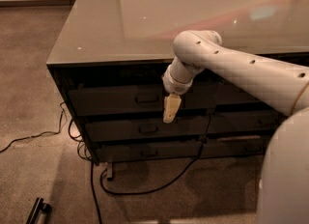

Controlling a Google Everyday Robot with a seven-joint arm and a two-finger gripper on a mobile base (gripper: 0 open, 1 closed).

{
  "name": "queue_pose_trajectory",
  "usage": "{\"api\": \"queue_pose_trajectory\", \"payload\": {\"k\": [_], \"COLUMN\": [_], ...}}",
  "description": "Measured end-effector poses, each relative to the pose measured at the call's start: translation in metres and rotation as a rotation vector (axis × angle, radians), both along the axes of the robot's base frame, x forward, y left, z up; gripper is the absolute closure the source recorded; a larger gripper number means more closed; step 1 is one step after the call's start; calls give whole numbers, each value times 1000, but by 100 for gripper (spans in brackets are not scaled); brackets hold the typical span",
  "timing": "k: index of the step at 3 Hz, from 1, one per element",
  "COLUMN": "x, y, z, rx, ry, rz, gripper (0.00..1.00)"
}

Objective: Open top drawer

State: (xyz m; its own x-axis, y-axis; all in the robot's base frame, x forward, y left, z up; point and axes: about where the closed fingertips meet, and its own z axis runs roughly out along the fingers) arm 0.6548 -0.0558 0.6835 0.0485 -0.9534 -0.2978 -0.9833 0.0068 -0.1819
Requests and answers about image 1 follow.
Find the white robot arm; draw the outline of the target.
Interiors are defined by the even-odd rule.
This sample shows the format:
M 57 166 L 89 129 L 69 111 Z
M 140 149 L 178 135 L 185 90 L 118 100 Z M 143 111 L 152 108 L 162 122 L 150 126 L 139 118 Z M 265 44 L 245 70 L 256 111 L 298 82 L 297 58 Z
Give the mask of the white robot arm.
M 267 146 L 257 224 L 309 224 L 309 68 L 222 46 L 215 31 L 183 31 L 162 76 L 169 94 L 163 122 L 171 123 L 194 77 L 211 70 L 284 114 Z

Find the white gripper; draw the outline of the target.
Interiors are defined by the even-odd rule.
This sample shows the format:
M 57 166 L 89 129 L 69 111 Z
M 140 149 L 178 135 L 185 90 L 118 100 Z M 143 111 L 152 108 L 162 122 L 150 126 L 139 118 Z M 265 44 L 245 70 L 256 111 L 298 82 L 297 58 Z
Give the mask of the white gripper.
M 181 106 L 182 99 L 178 95 L 184 95 L 192 85 L 192 81 L 181 83 L 172 77 L 170 67 L 162 75 L 164 89 L 170 95 L 164 98 L 163 122 L 170 124 L 174 121 Z

